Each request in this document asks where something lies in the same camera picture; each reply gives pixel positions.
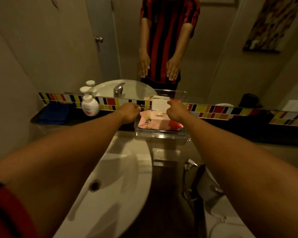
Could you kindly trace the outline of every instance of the black pants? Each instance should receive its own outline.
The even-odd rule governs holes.
[[[178,83],[171,83],[171,84],[164,84],[164,83],[156,83],[154,81],[151,81],[149,78],[142,78],[140,80],[142,83],[145,83],[147,85],[149,85],[151,88],[153,89],[164,89],[164,90],[177,90],[178,87]]]

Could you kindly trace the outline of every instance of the person's left arm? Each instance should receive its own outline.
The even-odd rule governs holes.
[[[199,1],[189,1],[186,10],[184,24],[180,31],[175,53],[167,62],[167,77],[170,81],[177,79],[180,71],[181,59],[187,50],[190,38],[193,37],[194,29],[200,14]]]
[[[39,237],[52,237],[117,129],[134,121],[139,106],[121,108],[46,136],[0,161],[0,183],[24,205]]]

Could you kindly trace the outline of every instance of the door knob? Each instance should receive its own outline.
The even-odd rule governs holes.
[[[103,42],[103,39],[101,37],[95,36],[95,41],[96,42]]]

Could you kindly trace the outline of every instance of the white sink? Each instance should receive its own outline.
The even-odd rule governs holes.
[[[143,208],[151,177],[147,143],[115,136],[54,238],[119,237]],[[92,193],[95,180],[101,186]]]
[[[139,99],[144,99],[145,97],[157,95],[155,90],[147,84],[144,84],[142,82],[135,81],[135,80],[120,79],[120,80],[112,80],[112,81],[104,82],[97,85],[96,96],[114,97],[114,88],[118,84],[123,82],[125,84],[123,85],[123,93],[121,98],[139,100]]]

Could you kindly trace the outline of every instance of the mirror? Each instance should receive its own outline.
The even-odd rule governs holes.
[[[38,92],[298,112],[298,0],[0,0]]]

